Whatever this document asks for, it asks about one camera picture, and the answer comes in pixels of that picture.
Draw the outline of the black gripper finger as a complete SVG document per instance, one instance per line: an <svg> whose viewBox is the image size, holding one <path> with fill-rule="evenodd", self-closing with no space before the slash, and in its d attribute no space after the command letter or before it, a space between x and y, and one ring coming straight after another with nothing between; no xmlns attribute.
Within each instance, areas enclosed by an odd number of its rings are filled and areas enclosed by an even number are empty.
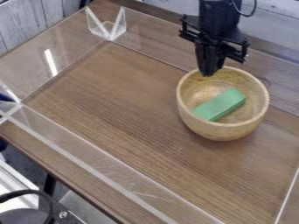
<svg viewBox="0 0 299 224"><path fill-rule="evenodd" d="M200 73L203 76L210 77L216 71L218 48L214 45L207 45L200 40L196 40L195 52Z"/></svg>
<svg viewBox="0 0 299 224"><path fill-rule="evenodd" d="M223 68L224 61L226 61L226 52L220 47L218 47L215 50L214 72L218 72Z"/></svg>

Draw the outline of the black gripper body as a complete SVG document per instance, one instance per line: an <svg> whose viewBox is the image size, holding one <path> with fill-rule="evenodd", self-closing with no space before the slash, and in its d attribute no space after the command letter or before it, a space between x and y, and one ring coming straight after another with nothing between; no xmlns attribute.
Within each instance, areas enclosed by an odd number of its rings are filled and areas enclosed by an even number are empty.
<svg viewBox="0 0 299 224"><path fill-rule="evenodd" d="M180 37L193 44L200 40L204 44L220 47L226 58L239 63L248 56L248 39L239 30L240 17L250 17L242 11L243 0L199 0L199 15L183 14Z"/></svg>

